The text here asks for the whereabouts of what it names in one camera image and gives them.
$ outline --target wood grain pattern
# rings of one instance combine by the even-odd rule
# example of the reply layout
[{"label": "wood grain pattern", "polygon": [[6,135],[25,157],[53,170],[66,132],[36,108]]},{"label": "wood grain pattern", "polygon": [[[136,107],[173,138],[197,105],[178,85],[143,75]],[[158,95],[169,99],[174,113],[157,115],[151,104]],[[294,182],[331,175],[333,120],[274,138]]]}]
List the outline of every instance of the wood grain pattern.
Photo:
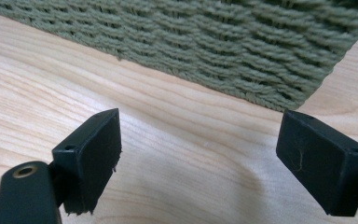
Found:
[{"label": "wood grain pattern", "polygon": [[[282,114],[0,17],[0,176],[120,109],[95,210],[64,223],[358,223],[328,217],[276,157]],[[358,43],[299,111],[358,141]]]}]

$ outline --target wooden table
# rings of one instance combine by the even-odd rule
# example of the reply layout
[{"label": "wooden table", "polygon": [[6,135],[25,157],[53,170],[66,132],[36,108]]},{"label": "wooden table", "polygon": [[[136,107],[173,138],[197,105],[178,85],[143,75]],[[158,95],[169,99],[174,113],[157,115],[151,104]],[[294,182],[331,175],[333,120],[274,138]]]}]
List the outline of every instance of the wooden table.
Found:
[{"label": "wooden table", "polygon": [[[0,176],[115,107],[117,172],[93,216],[63,223],[358,223],[276,157],[282,113],[0,17]],[[358,43],[298,111],[358,141]]]}]

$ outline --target light wood grain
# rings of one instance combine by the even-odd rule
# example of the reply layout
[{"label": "light wood grain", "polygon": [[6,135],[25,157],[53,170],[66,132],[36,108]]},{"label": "light wood grain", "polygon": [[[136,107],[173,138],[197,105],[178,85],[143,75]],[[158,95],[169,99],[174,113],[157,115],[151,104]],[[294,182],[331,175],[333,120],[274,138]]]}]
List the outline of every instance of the light wood grain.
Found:
[{"label": "light wood grain", "polygon": [[[276,157],[282,113],[0,17],[0,176],[120,110],[95,210],[64,223],[358,223],[328,217]],[[358,141],[358,43],[299,108]]]}]

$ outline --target black clamp jaw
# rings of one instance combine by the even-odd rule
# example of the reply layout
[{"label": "black clamp jaw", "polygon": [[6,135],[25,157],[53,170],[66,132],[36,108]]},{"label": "black clamp jaw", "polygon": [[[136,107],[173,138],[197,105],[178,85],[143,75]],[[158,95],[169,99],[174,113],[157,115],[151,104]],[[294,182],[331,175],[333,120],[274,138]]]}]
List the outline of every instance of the black clamp jaw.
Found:
[{"label": "black clamp jaw", "polygon": [[278,157],[327,215],[354,217],[358,208],[358,143],[295,111],[283,114]]},{"label": "black clamp jaw", "polygon": [[2,176],[0,224],[62,223],[62,203],[67,213],[92,213],[120,153],[118,109],[92,116],[52,150],[50,165],[26,162]]}]

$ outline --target green woven rug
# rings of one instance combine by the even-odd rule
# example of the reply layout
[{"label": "green woven rug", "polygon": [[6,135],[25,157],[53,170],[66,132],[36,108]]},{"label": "green woven rug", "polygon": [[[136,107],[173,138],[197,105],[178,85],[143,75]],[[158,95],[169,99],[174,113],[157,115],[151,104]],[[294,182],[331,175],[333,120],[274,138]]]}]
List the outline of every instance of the green woven rug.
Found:
[{"label": "green woven rug", "polygon": [[358,39],[358,0],[0,0],[0,15],[280,111]]}]

